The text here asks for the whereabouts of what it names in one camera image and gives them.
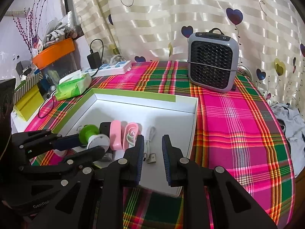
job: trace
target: white power strip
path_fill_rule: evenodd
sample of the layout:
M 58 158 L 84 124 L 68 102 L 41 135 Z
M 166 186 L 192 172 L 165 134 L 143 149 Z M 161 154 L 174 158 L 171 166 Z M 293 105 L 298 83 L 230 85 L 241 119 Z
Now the white power strip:
M 132 69 L 131 61 L 121 61 L 116 63 L 115 65 L 103 64 L 97 74 L 94 77 L 105 77 L 105 76 L 113 76 L 113 75 L 121 75 Z M 82 74 L 89 73 L 92 76 L 96 72 L 96 69 L 84 68 L 81 70 Z

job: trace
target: air cooler grille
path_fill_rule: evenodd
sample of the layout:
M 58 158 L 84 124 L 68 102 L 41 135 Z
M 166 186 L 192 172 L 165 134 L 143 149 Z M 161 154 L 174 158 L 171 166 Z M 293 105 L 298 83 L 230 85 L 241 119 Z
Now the air cooler grille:
M 231 48 L 225 45 L 202 41 L 194 41 L 191 45 L 191 62 L 231 69 L 232 55 Z M 197 83 L 224 89 L 228 85 L 230 71 L 191 63 L 190 76 Z

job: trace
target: black charger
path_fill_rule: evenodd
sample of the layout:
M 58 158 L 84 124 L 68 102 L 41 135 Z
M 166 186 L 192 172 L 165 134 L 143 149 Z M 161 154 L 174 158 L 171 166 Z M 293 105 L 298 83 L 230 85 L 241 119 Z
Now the black charger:
M 93 50 L 90 50 L 91 54 L 87 56 L 89 65 L 91 69 L 96 69 L 100 67 L 101 58 L 100 54 L 98 52 L 93 52 Z
M 100 58 L 100 54 L 98 52 L 93 52 L 91 45 L 93 41 L 100 40 L 102 45 L 103 45 L 103 50 L 102 50 L 102 57 Z M 102 65 L 102 60 L 103 60 L 103 54 L 104 54 L 104 43 L 101 39 L 94 39 L 90 43 L 90 54 L 87 56 L 89 65 L 91 69 L 97 69 L 96 72 L 91 76 L 94 77 L 97 72 L 99 71 L 100 66 Z

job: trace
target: purple flower branch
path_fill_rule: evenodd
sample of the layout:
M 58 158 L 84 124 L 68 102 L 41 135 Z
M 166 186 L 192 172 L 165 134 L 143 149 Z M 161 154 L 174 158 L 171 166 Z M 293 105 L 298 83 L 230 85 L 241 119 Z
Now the purple flower branch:
M 24 42 L 26 43 L 30 53 L 32 53 L 32 47 L 33 47 L 33 39 L 38 35 L 38 29 L 39 29 L 39 24 L 40 24 L 40 19 L 41 19 L 41 15 L 42 15 L 42 10 L 43 10 L 43 6 L 45 4 L 45 1 L 43 1 L 41 9 L 40 9 L 40 14 L 39 14 L 39 21 L 37 24 L 37 10 L 39 9 L 39 3 L 42 2 L 42 0 L 38 0 L 38 2 L 36 3 L 36 0 L 33 1 L 33 7 L 32 9 L 29 10 L 28 15 L 26 15 L 26 8 L 24 8 L 24 15 L 25 15 L 25 30 L 21 25 L 20 19 L 19 17 L 17 17 L 17 20 L 15 20 L 15 18 L 13 17 L 13 21 L 16 24 L 16 27 L 20 33 L 20 35 L 22 36 Z M 36 11 L 35 11 L 35 25 L 33 25 L 34 23 L 34 7 L 36 5 Z

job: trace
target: yellow box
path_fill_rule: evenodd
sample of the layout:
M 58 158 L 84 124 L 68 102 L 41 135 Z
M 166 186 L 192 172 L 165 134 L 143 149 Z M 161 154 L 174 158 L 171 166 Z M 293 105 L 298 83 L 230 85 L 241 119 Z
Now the yellow box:
M 17 115 L 28 121 L 37 108 L 43 103 L 37 85 L 34 85 L 14 106 Z

